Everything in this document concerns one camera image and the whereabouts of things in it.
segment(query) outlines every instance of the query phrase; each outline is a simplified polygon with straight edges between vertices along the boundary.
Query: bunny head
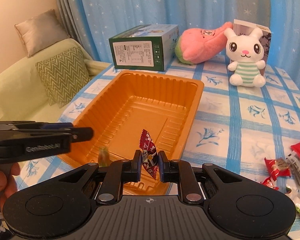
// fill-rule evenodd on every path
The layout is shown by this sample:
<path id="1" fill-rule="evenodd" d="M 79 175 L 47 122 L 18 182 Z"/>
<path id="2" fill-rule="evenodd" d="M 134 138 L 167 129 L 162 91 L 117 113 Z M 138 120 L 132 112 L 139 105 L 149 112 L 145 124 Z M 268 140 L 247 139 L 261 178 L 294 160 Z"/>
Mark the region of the bunny head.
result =
<path id="1" fill-rule="evenodd" d="M 224 35 L 228 38 L 226 54 L 238 62 L 257 62 L 263 58 L 264 49 L 259 42 L 263 33 L 260 28 L 254 28 L 250 35 L 237 36 L 233 29 L 227 28 Z"/>

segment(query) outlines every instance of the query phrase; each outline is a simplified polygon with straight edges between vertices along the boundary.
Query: metal screw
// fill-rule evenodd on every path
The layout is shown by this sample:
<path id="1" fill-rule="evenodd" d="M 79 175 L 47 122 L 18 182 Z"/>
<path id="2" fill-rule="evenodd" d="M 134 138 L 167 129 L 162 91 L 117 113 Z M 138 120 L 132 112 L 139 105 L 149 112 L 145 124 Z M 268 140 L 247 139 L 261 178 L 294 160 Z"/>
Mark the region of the metal screw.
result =
<path id="1" fill-rule="evenodd" d="M 197 193 L 191 193 L 186 196 L 186 199 L 189 201 L 199 201 L 201 196 Z"/>
<path id="2" fill-rule="evenodd" d="M 113 200 L 114 196 L 112 194 L 109 193 L 103 193 L 99 196 L 99 200 L 102 202 L 108 202 L 110 200 Z"/>

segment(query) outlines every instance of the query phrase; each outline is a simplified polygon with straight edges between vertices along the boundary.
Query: box label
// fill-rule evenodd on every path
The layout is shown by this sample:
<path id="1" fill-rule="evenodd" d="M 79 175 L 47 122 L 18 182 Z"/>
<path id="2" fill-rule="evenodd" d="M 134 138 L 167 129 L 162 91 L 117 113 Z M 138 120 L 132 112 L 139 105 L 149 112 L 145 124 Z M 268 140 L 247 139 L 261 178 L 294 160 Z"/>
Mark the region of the box label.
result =
<path id="1" fill-rule="evenodd" d="M 119 66 L 154 66 L 151 41 L 114 42 L 113 49 Z"/>

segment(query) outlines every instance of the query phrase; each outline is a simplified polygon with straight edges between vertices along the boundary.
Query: ribbed gray surface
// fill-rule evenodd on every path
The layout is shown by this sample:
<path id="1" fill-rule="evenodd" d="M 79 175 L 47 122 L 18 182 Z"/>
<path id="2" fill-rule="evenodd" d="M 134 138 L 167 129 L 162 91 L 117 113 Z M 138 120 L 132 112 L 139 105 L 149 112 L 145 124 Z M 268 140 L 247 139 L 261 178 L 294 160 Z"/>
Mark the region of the ribbed gray surface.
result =
<path id="1" fill-rule="evenodd" d="M 235 240 L 217 229 L 200 207 L 172 196 L 123 196 L 99 207 L 91 220 L 60 240 Z M 288 240 L 281 237 L 277 240 Z"/>

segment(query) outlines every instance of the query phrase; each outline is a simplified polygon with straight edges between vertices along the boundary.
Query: pink plush toy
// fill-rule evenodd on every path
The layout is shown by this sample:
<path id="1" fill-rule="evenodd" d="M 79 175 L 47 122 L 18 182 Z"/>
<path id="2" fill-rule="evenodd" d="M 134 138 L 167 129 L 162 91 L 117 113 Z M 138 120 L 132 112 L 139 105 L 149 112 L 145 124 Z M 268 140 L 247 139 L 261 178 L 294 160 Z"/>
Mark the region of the pink plush toy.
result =
<path id="1" fill-rule="evenodd" d="M 215 30 L 192 28 L 185 30 L 180 36 L 175 53 L 185 64 L 198 64 L 211 59 L 226 47 L 226 28 L 233 28 L 231 22 L 226 22 Z"/>

